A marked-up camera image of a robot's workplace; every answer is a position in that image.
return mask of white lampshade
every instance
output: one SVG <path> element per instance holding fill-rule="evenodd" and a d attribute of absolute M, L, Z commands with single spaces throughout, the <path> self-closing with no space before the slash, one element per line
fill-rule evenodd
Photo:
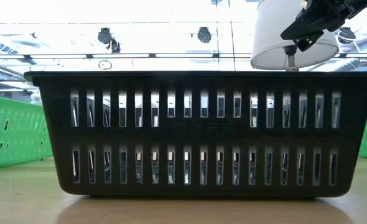
<path fill-rule="evenodd" d="M 292 40 L 283 40 L 281 33 L 297 17 L 304 0 L 260 0 L 257 8 L 258 19 L 254 35 L 253 68 L 283 70 L 289 68 L 284 47 L 294 45 Z M 302 68 L 324 62 L 339 51 L 334 33 L 324 30 L 324 35 L 305 52 L 297 50 L 295 67 Z"/>

